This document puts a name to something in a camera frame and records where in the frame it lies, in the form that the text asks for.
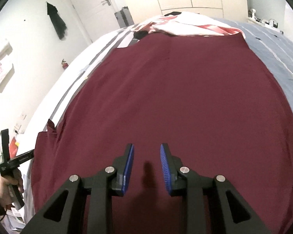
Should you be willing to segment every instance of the human hand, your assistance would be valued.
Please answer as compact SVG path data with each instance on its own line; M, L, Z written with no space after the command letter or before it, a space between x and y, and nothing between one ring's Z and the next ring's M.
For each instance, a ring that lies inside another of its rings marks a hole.
M10 195L9 184L17 185L20 193L24 192L22 174L19 169L13 171L14 178L11 176L0 176L0 204L6 207L13 202Z

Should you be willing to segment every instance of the maroon cloth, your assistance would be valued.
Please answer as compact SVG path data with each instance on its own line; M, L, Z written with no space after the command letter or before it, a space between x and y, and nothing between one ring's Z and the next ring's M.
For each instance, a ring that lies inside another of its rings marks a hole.
M180 198L165 190L160 145L200 175L224 175L273 233L293 222L293 114L241 34L150 34L114 49L38 135L35 210L72 174L92 176L135 145L127 194L113 198L116 233L178 233Z

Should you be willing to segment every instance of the metal screw cap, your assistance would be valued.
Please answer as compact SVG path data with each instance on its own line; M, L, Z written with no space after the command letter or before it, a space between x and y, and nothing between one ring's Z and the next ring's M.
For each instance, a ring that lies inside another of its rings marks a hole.
M224 182L226 180L225 176L222 176L222 175L217 175L216 179L219 181L219 182Z
M72 182L74 182L74 181L78 180L78 176L77 175L71 175L69 177L69 180L72 181Z
M105 172L107 172L107 173L112 173L113 171L115 171L115 168L112 166L108 166L105 168Z
M190 171L190 169L189 169L188 167L182 166L182 167L180 168L180 171L181 171L182 173L188 173L188 172Z

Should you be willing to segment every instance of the pink and white blanket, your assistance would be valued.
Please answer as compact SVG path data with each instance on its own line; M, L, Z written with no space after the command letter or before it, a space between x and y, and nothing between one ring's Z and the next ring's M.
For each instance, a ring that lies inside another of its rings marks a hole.
M177 16L158 15L145 20L132 31L164 32L178 36L225 36L242 33L242 30L214 20L208 16L184 11Z

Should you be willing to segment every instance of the blue bedsheet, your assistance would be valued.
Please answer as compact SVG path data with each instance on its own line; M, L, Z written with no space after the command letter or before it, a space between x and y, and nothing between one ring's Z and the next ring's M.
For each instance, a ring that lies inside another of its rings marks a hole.
M293 112L293 43L283 34L263 26L217 20L243 30L249 48L274 75Z

